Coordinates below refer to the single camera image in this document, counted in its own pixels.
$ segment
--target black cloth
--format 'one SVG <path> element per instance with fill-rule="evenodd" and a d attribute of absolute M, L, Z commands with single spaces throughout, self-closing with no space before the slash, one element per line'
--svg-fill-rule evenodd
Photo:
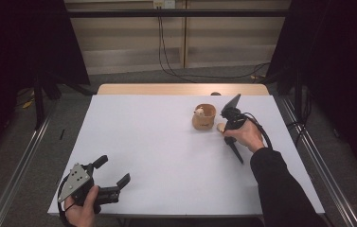
<path fill-rule="evenodd" d="M 281 153 L 261 148 L 252 156 L 251 168 L 259 184 L 266 227 L 327 226 L 290 174 Z"/>

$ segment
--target white tabletop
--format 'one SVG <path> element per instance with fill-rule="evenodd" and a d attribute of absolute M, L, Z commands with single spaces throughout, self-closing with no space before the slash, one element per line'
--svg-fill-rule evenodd
<path fill-rule="evenodd" d="M 215 124 L 233 96 L 93 96 L 77 143 L 65 168 L 88 164 L 101 155 L 109 162 L 94 173 L 95 183 L 116 185 L 126 173 L 131 182 L 119 203 L 102 205 L 102 214 L 140 217 L 218 217 L 260 215 L 252 153 L 237 144 L 242 165 L 213 127 L 196 131 L 194 108 L 216 107 Z M 317 213 L 324 213 L 305 167 L 272 96 L 242 96 L 238 108 L 253 114 L 281 151 Z M 57 214 L 54 197 L 48 210 Z"/>

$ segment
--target human hand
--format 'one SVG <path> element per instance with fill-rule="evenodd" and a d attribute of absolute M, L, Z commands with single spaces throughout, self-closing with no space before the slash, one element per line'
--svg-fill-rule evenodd
<path fill-rule="evenodd" d="M 261 132 L 249 119 L 246 119 L 245 123 L 239 129 L 227 130 L 223 133 L 223 135 L 227 137 L 234 137 L 240 144 L 248 147 L 253 153 L 260 148 L 264 148 Z"/>
<path fill-rule="evenodd" d="M 93 205 L 96 197 L 98 196 L 98 186 L 94 185 L 90 188 L 83 206 L 72 205 L 74 199 L 68 197 L 63 204 L 64 209 L 71 207 L 66 211 L 66 218 L 69 223 L 79 227 L 94 227 L 95 224 L 95 211 Z"/>

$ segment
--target gray floor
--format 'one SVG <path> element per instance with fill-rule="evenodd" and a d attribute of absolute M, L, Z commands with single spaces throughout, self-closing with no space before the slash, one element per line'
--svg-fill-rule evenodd
<path fill-rule="evenodd" d="M 214 77 L 211 79 L 191 78 L 195 82 L 251 83 L 253 80 L 250 78 L 225 78 L 246 75 L 252 72 L 253 68 L 253 66 L 214 67 L 176 70 L 176 72 L 179 75 L 196 74 Z M 92 85 L 86 87 L 93 91 L 96 91 L 102 83 L 187 82 L 162 71 L 98 75 L 92 76 L 91 81 Z M 62 177 L 63 169 L 79 134 L 81 122 L 91 98 L 82 96 L 63 85 L 60 88 L 62 89 L 62 98 L 59 101 L 47 100 L 45 103 L 47 110 L 51 106 L 55 107 L 54 114 L 42 142 L 29 164 L 28 171 L 19 185 L 19 190 L 12 198 L 7 215 L 2 222 L 3 226 L 62 226 L 58 218 L 51 217 L 46 211 L 57 189 L 57 183 Z M 275 96 L 284 120 L 290 122 L 291 119 L 282 104 L 283 97 L 277 96 L 275 84 L 269 85 L 268 89 Z M 27 100 L 28 95 L 29 93 L 20 96 L 19 102 Z M 34 126 L 34 105 L 27 109 L 22 109 L 21 106 L 16 107 L 9 126 L 0 138 L 0 196 L 24 154 Z M 312 114 L 307 129 L 357 217 L 357 161 L 348 144 L 334 135 L 332 124 L 315 103 L 312 105 Z M 290 133 L 293 138 L 296 138 L 295 130 L 290 130 Z M 298 150 L 327 212 L 327 217 L 334 226 L 347 226 L 337 209 L 338 204 L 331 198 L 301 141 L 298 144 Z M 240 218 L 219 220 L 133 219 L 131 226 L 246 226 L 243 225 L 244 222 L 245 220 Z M 118 225 L 114 218 L 100 216 L 98 226 Z"/>

